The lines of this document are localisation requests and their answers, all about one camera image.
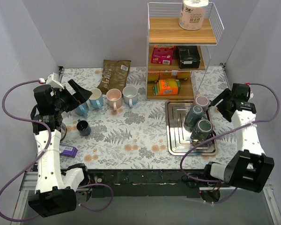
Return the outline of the blue mug yellow inside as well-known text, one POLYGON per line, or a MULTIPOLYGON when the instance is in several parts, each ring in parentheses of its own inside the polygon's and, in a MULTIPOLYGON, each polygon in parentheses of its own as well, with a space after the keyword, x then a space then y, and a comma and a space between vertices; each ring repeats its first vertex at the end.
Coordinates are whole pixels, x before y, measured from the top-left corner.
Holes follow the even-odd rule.
POLYGON ((77 108, 74 109, 74 112, 79 116, 87 117, 89 112, 89 106, 87 102, 79 105, 77 108))

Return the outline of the light blue mug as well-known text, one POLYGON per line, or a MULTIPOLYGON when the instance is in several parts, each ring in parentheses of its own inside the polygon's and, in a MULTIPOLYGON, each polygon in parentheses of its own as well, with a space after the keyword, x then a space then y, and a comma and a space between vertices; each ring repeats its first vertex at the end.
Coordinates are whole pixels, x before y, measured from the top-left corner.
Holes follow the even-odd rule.
POLYGON ((101 90, 98 88, 92 88, 90 91, 92 92, 92 95, 89 98, 90 104, 95 109, 101 109, 104 105, 104 99, 101 90))

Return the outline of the navy blue mug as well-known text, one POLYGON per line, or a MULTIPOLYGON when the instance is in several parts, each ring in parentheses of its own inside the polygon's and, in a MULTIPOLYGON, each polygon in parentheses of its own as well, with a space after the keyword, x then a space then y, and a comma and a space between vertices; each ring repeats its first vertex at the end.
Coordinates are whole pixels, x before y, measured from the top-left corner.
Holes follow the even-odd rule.
POLYGON ((88 136, 91 133, 91 127, 89 126, 88 122, 85 120, 78 120, 76 128, 81 136, 88 136))

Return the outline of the pink mug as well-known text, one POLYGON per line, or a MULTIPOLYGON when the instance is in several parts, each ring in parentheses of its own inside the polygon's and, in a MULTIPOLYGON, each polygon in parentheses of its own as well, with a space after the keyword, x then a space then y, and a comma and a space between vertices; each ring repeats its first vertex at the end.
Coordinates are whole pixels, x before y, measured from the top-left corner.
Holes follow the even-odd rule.
POLYGON ((108 105, 113 110, 118 110, 122 106, 122 93, 119 89, 110 89, 106 93, 108 105))

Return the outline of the white blue gradient mug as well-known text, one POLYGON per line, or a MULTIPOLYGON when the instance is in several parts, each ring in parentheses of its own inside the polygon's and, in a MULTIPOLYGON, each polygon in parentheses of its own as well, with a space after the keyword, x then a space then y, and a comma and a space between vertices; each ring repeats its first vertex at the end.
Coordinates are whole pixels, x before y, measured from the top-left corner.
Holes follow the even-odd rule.
POLYGON ((138 102, 138 90, 134 86, 126 86, 123 91, 124 102, 132 108, 138 102))

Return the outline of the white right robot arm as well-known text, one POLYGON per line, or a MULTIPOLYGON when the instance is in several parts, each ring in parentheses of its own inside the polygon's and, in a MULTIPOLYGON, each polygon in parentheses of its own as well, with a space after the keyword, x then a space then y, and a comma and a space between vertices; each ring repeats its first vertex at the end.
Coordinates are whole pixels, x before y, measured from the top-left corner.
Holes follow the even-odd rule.
POLYGON ((237 153, 227 165, 209 162, 205 166, 202 179, 207 186, 221 180, 229 186, 259 193, 274 168, 274 159, 267 157, 261 147, 255 124, 257 111, 249 102, 250 96, 249 85, 235 83, 211 103, 237 129, 237 153))

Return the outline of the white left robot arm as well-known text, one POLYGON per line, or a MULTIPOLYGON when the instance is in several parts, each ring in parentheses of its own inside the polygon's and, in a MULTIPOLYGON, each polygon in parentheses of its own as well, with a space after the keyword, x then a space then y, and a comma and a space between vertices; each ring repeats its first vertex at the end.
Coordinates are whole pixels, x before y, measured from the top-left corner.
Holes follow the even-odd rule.
POLYGON ((37 185, 35 194, 29 197, 29 206, 44 218, 75 210, 77 188, 90 183, 84 163, 69 166, 65 172, 60 168, 61 114, 85 103, 92 94, 72 79, 68 84, 74 89, 74 94, 64 86, 53 87, 49 82, 33 90, 37 104, 30 118, 34 121, 37 151, 42 156, 37 162, 37 185))

